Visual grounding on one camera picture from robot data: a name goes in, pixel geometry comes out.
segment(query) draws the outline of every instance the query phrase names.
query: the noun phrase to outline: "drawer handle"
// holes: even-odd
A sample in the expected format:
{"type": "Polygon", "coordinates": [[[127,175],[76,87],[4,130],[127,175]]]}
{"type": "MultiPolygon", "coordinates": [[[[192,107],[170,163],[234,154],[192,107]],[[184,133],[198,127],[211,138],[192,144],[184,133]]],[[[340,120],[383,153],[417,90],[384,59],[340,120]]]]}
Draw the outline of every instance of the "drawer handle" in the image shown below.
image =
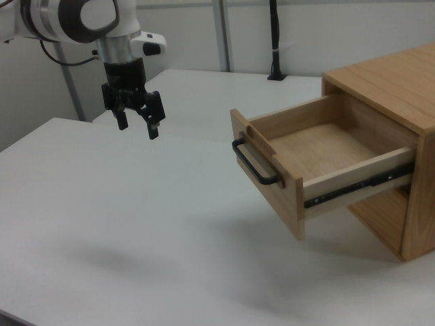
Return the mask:
{"type": "Polygon", "coordinates": [[[257,170],[254,168],[252,163],[246,158],[246,156],[241,152],[239,146],[245,143],[244,138],[236,139],[232,142],[232,150],[236,153],[237,157],[246,165],[247,169],[254,175],[259,183],[262,185],[272,185],[274,183],[278,183],[278,176],[275,175],[273,177],[263,177],[257,170]]]}

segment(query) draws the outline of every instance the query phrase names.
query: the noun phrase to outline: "drawer front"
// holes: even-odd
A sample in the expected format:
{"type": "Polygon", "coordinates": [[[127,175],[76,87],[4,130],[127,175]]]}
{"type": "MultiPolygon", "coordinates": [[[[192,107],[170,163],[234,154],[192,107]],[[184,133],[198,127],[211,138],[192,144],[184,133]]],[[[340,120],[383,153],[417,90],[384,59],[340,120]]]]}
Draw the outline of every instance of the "drawer front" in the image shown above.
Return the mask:
{"type": "Polygon", "coordinates": [[[239,164],[298,239],[306,219],[412,181],[417,135],[345,95],[231,117],[239,164]]]}
{"type": "Polygon", "coordinates": [[[234,138],[244,139],[241,149],[243,155],[261,175],[267,177],[276,175],[278,182],[272,185],[263,185],[240,158],[237,158],[237,162],[293,235],[298,240],[303,240],[305,238],[305,222],[302,177],[292,175],[291,168],[280,162],[279,156],[268,145],[267,141],[237,110],[231,111],[231,120],[234,138]]]}

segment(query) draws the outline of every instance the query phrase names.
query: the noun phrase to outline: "cabinet side panel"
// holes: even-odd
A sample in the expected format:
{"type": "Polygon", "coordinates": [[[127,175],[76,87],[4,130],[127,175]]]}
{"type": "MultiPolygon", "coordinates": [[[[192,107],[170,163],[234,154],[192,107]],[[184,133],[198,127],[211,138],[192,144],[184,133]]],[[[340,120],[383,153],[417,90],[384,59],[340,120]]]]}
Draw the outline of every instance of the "cabinet side panel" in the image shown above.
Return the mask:
{"type": "Polygon", "coordinates": [[[352,204],[349,210],[400,259],[408,195],[394,189],[352,204]]]}
{"type": "Polygon", "coordinates": [[[435,249],[435,134],[419,139],[402,256],[413,259],[435,249]]]}

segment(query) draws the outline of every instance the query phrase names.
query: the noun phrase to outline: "black pole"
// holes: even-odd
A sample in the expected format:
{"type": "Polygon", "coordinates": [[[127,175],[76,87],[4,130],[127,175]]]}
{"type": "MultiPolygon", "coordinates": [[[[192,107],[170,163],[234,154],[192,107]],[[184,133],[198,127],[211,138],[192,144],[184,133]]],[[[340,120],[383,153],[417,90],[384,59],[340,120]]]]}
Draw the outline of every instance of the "black pole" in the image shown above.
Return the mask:
{"type": "Polygon", "coordinates": [[[272,29],[272,71],[271,75],[267,77],[268,80],[284,80],[287,75],[281,72],[279,66],[279,19],[277,10],[277,0],[270,0],[271,5],[271,29],[272,29]]]}

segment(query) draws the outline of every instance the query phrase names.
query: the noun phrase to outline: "white table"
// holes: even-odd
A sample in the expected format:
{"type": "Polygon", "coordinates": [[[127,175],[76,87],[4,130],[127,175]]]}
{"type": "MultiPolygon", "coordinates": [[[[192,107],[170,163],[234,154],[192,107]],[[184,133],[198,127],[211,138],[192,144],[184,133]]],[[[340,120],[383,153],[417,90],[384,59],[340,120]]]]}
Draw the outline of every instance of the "white table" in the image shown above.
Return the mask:
{"type": "Polygon", "coordinates": [[[432,324],[434,254],[344,210],[306,233],[227,143],[55,119],[0,153],[0,309],[38,326],[432,324]]]}
{"type": "MultiPolygon", "coordinates": [[[[230,110],[255,117],[321,96],[321,78],[292,77],[269,81],[266,75],[217,73],[169,69],[146,83],[148,92],[159,91],[167,118],[160,134],[232,141],[230,110]]],[[[126,110],[130,128],[147,132],[136,112],[126,110]]],[[[117,126],[107,111],[94,123],[117,126]]]]}

